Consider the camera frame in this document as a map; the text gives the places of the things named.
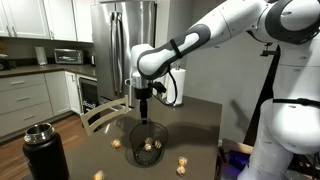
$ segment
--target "dark table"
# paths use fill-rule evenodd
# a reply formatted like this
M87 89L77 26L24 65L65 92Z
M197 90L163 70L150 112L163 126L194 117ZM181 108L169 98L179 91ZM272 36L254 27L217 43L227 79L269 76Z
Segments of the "dark table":
M190 97L183 102L181 107L166 107L154 98L148 101L150 120L169 131L169 142L155 165L145 168L133 160L129 134L141 122L135 108L66 153L70 179L89 180L99 170L106 180L181 179L175 172L179 156L188 158L183 179L214 179L222 106ZM111 148L114 139L121 140L120 149Z

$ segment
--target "drawer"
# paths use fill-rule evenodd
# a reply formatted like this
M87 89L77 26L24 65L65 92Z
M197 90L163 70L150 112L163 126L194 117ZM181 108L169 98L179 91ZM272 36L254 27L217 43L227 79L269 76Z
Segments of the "drawer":
M45 83L45 79L43 74L4 78L4 79L0 79L0 84L1 84L0 91L18 89L18 88L39 85L44 83Z
M0 135L13 133L51 117L50 102L0 115Z
M0 92L0 114L49 101L46 84Z

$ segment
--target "refrigerator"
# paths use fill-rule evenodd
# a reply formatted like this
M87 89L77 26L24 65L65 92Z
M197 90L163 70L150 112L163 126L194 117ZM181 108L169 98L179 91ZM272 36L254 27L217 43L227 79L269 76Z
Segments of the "refrigerator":
M91 6L94 54L99 103L128 95L135 107L134 89L126 85L131 75L131 48L154 46L154 1L107 1Z

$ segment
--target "cabinet door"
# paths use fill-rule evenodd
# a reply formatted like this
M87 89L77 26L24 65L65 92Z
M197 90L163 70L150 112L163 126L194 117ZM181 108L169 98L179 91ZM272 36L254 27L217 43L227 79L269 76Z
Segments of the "cabinet door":
M90 6L94 4L94 0L73 0L78 41L92 42Z
M69 95L64 71L45 74L53 115L70 110Z
M0 1L0 36L10 36L10 32L8 31L9 25L7 21L6 14L4 12L4 8L2 2Z
M67 81L71 111L81 114L79 91L78 91L76 75L70 72L65 72L65 73L66 73L66 81Z
M42 0L2 0L2 3L13 36L49 39Z
M44 0L51 39L76 41L71 0Z

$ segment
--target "refrigerator handle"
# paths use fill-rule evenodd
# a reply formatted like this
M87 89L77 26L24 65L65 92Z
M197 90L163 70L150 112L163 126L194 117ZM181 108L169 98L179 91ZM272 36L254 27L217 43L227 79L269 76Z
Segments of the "refrigerator handle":
M110 57L110 71L111 71L111 77L112 77L112 88L113 88L113 93L115 96L118 96L117 94L117 81L116 81L116 66L115 66L115 59L116 59L116 27L115 27L115 17L116 13L111 12L110 15L110 42L109 42L109 57Z
M117 15L117 34L118 34L118 47L119 47L119 51L118 51L118 82L119 82L119 91L118 91L118 95L119 97L122 97L123 95L123 85L124 85L124 79L123 79L123 66L124 66L124 58L123 58L123 30L122 30L122 16L121 13L118 13Z

